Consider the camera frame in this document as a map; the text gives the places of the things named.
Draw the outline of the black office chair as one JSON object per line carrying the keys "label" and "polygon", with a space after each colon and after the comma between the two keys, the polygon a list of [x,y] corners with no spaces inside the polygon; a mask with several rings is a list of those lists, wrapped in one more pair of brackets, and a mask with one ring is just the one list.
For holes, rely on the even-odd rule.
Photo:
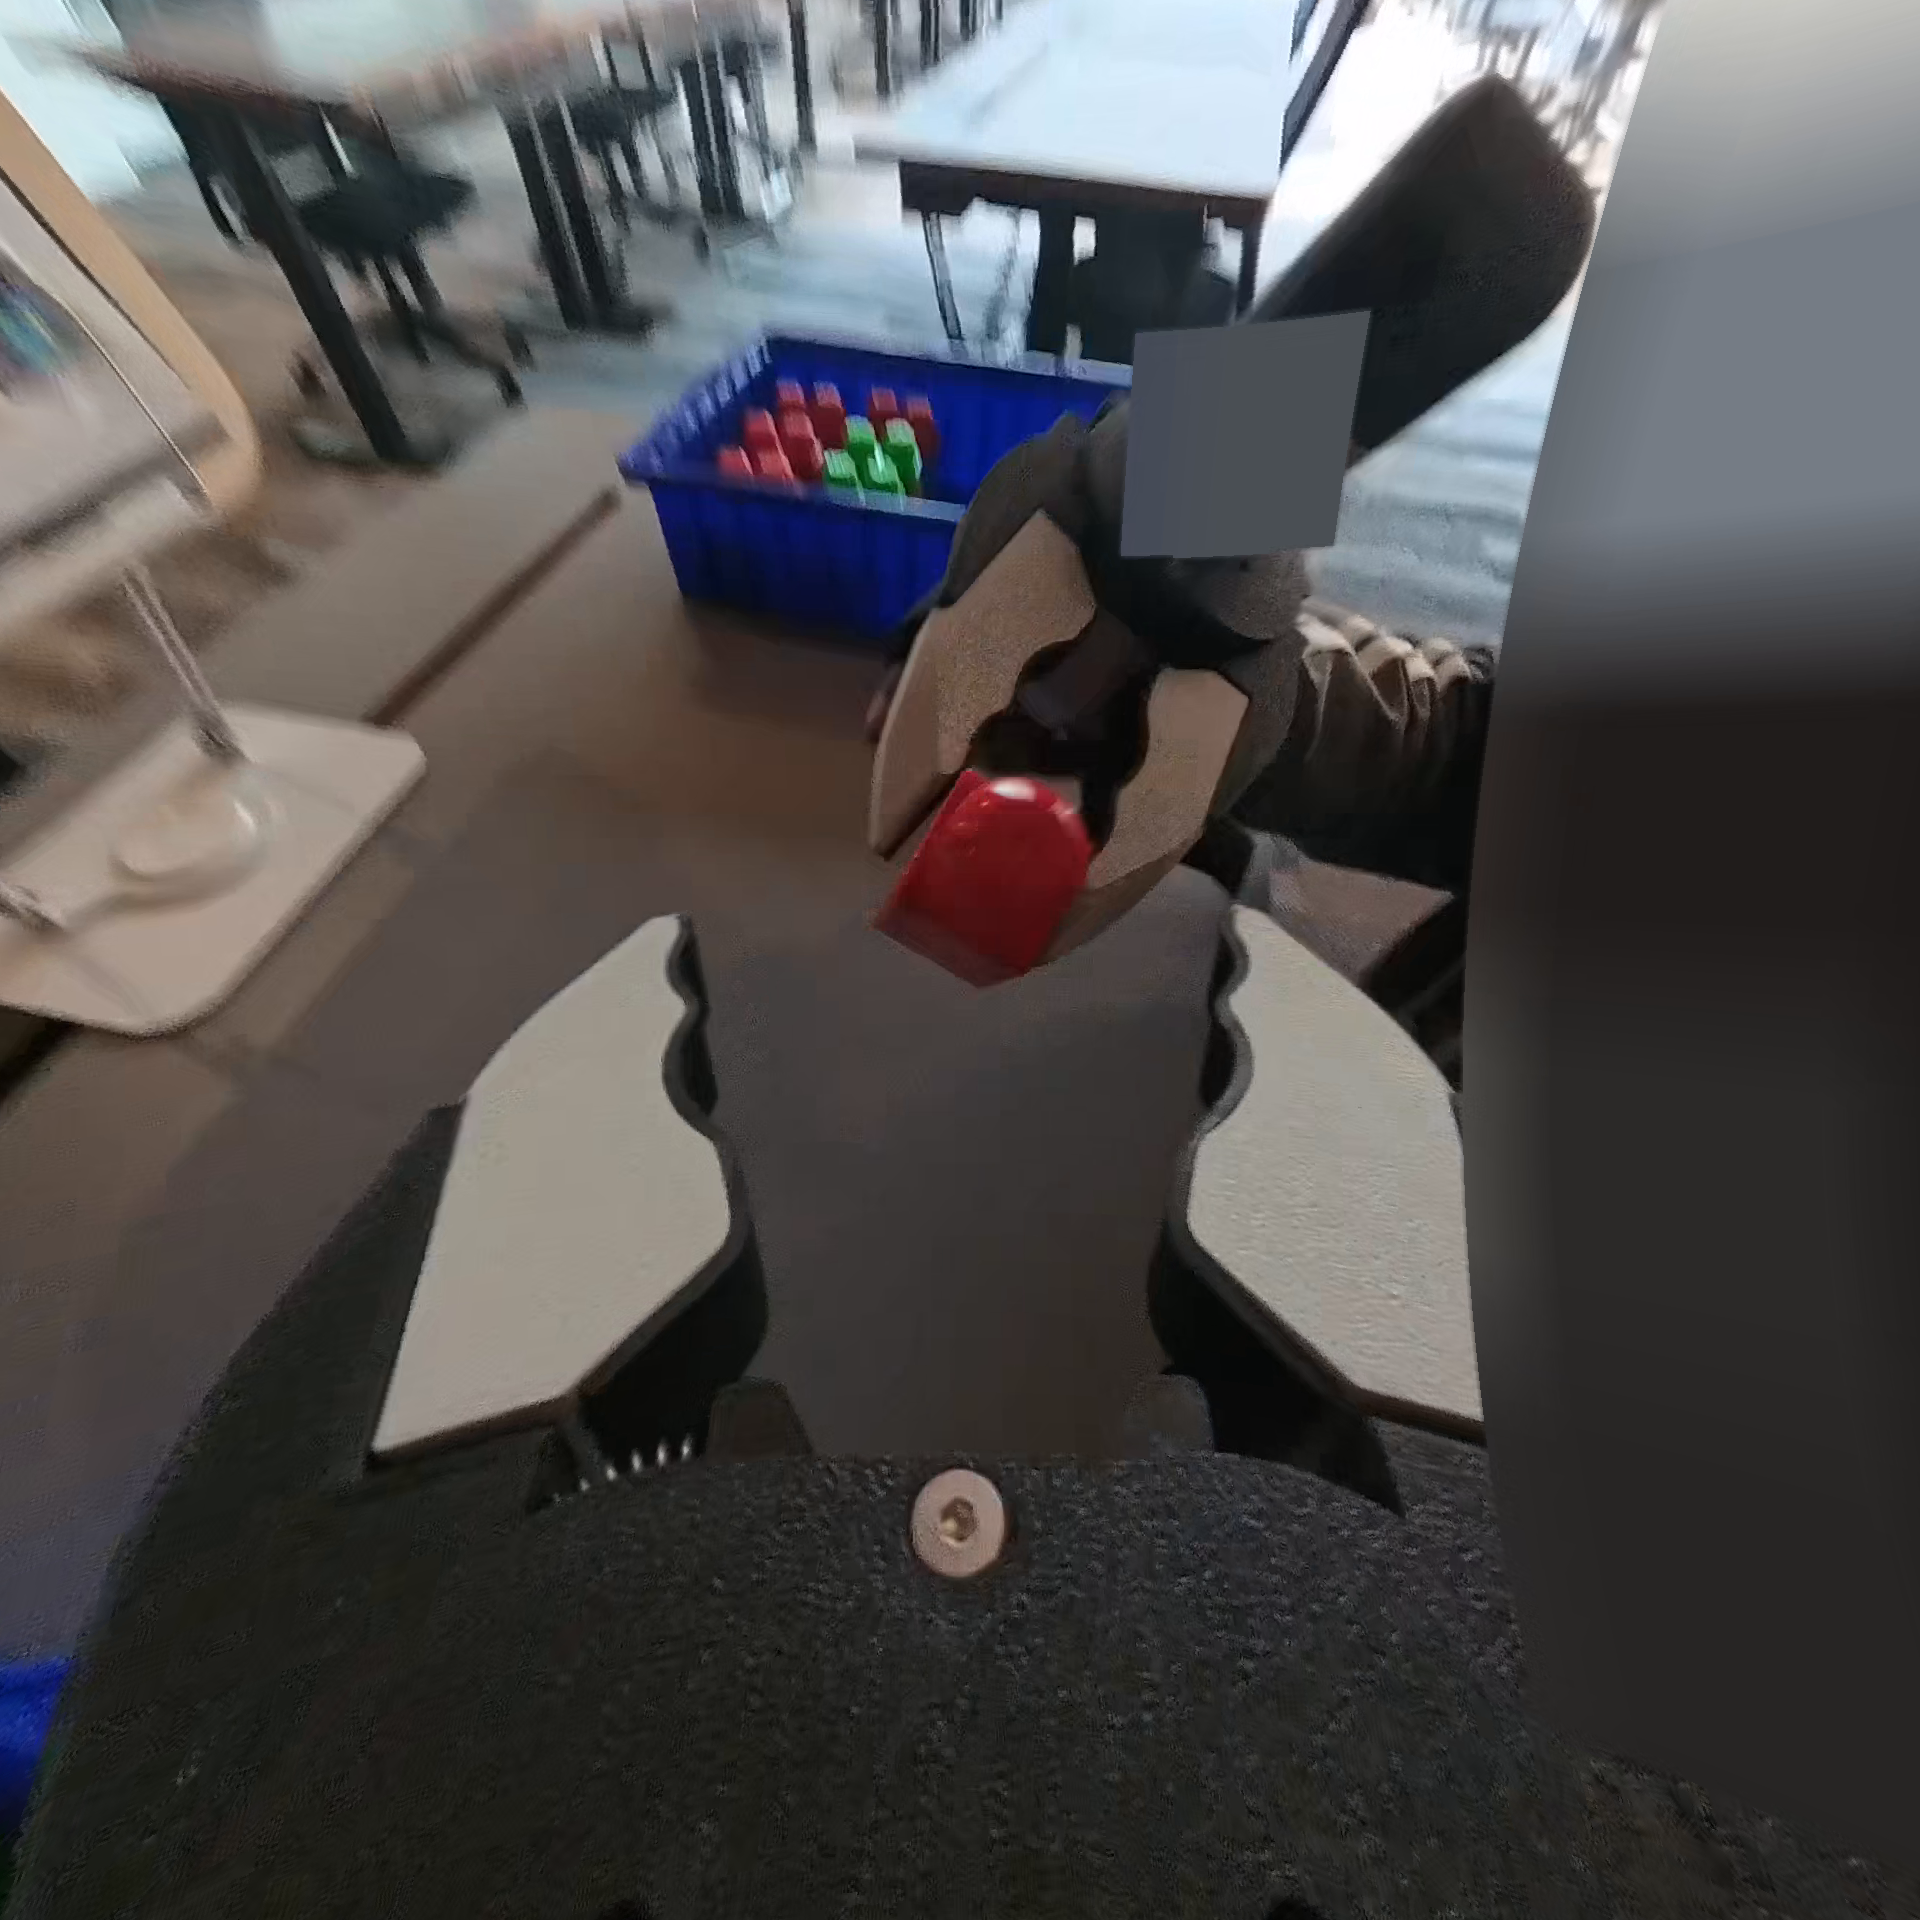
{"label": "black office chair", "polygon": [[376,335],[425,366],[442,354],[484,373],[507,406],[523,406],[519,368],[532,361],[525,333],[501,320],[501,343],[484,343],[444,302],[422,254],[425,239],[455,227],[474,201],[474,185],[392,146],[339,132],[326,118],[312,133],[324,183],[294,196],[294,209],[319,251],[379,287],[386,309],[376,316]]}

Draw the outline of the black chair back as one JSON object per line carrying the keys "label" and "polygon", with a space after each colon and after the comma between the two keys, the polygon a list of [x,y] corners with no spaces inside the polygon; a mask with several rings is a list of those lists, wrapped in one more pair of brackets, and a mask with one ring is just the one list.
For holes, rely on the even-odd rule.
{"label": "black chair back", "polygon": [[1536,331],[1592,251],[1595,200],[1520,87],[1445,98],[1262,292],[1258,322],[1370,311],[1347,464]]}

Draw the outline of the cluster of red blocks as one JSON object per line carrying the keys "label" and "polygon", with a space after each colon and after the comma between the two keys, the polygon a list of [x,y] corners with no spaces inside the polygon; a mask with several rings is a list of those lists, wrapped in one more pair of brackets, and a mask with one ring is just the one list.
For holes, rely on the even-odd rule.
{"label": "cluster of red blocks", "polygon": [[844,392],[827,381],[803,384],[783,379],[774,384],[771,403],[738,410],[733,435],[718,440],[708,463],[721,477],[738,483],[827,490],[824,446],[839,445],[840,421],[848,415],[872,421],[877,435],[889,417],[899,415],[910,421],[925,459],[925,493],[930,490],[943,459],[942,421],[929,397],[897,386]]}

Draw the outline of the white table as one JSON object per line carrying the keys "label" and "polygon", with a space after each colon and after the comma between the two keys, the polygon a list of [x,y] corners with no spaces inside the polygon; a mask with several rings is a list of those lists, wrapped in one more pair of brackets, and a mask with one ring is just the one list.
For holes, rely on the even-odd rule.
{"label": "white table", "polygon": [[1146,220],[1238,238],[1233,314],[1259,281],[1270,206],[1365,3],[1024,3],[858,122],[897,170],[953,346],[946,224],[976,203],[1039,217],[1026,342],[1063,354],[1074,235]]}

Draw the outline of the blue plastic bin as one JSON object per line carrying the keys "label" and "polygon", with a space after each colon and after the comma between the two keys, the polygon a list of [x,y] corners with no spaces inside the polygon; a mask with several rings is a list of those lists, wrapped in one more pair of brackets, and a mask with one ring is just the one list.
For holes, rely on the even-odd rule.
{"label": "blue plastic bin", "polygon": [[[783,382],[809,391],[824,382],[847,404],[874,386],[925,397],[938,446],[925,497],[871,501],[725,474],[722,450],[742,445],[746,412],[774,409]],[[768,331],[701,373],[618,468],[651,495],[687,598],[878,644],[940,584],[959,520],[994,464],[1055,421],[1096,419],[1132,382],[1126,364]]]}

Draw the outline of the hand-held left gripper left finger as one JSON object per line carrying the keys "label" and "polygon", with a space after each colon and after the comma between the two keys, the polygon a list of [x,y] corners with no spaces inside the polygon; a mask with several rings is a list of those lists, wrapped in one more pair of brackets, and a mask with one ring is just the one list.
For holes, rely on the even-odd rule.
{"label": "hand-held left gripper left finger", "polygon": [[376,1462],[532,1427],[586,1465],[704,1447],[767,1334],[707,1014],[696,930],[666,915],[488,1056],[455,1116]]}

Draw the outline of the white framed monitor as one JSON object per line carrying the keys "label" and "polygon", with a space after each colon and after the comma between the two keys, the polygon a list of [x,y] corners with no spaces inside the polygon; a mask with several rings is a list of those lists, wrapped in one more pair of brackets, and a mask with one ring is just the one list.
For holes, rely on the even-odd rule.
{"label": "white framed monitor", "polygon": [[253,412],[61,158],[2,104],[2,633],[259,495]]}

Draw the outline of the red mega block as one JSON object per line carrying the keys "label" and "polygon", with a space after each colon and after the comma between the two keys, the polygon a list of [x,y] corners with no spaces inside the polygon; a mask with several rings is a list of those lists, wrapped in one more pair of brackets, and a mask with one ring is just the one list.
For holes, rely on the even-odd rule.
{"label": "red mega block", "polygon": [[1091,869],[1075,797],[963,770],[877,907],[877,932],[974,986],[1033,971]]}

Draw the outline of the wooden table with black legs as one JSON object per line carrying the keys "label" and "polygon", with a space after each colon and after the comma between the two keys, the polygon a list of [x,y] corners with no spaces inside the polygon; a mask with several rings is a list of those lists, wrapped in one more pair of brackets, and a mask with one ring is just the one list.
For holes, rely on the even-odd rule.
{"label": "wooden table with black legs", "polygon": [[300,227],[294,196],[324,183],[319,118],[420,162],[407,137],[492,111],[536,227],[538,317],[562,333],[643,335],[663,317],[633,298],[588,200],[585,154],[637,158],[634,133],[649,132],[677,181],[664,135],[683,127],[693,198],[655,200],[638,172],[637,207],[684,229],[699,251],[718,235],[771,233],[791,206],[748,201],[752,163],[760,190],[781,194],[795,163],[767,124],[763,56],[781,40],[763,3],[106,3],[104,14],[103,27],[57,47],[152,98],[214,224],[278,264],[317,348],[294,366],[300,394],[339,389],[357,426],[348,440],[321,419],[296,421],[294,439],[314,459],[432,468],[448,454],[437,426],[398,410],[337,262]]}

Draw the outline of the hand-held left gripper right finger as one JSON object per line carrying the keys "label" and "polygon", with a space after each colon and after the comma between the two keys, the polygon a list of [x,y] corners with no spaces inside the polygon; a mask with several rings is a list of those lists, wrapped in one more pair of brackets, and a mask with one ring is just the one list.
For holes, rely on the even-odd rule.
{"label": "hand-held left gripper right finger", "polygon": [[1283,1407],[1486,1438],[1453,1091],[1361,986],[1232,907],[1195,1129],[1152,1264],[1165,1360],[1226,1443]]}

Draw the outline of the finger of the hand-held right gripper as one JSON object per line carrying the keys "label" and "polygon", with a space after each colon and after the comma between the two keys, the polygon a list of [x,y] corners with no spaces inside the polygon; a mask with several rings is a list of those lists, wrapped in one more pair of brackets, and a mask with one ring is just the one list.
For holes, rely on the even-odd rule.
{"label": "finger of the hand-held right gripper", "polygon": [[1204,669],[1155,676],[1144,708],[1138,770],[1119,785],[1112,829],[1077,898],[1077,939],[1132,910],[1195,843],[1233,760],[1246,694]]}
{"label": "finger of the hand-held right gripper", "polygon": [[901,666],[872,762],[868,846],[891,856],[971,756],[1024,674],[1074,644],[1096,614],[1075,541],[1031,517],[949,607],[930,610]]}

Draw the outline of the blue object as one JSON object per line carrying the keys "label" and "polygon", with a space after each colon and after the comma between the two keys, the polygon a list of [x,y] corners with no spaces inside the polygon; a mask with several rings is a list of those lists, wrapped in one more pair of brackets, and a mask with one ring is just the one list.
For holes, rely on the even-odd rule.
{"label": "blue object", "polygon": [[71,1656],[2,1660],[2,1847],[13,1850],[32,1800]]}

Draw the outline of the white monitor stand base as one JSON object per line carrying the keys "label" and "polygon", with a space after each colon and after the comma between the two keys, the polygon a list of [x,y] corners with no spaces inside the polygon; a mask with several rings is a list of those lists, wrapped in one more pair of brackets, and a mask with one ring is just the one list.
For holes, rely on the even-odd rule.
{"label": "white monitor stand base", "polygon": [[236,993],[427,760],[394,729],[225,707],[150,572],[120,591],[178,715],[4,856],[2,1005],[150,1039]]}

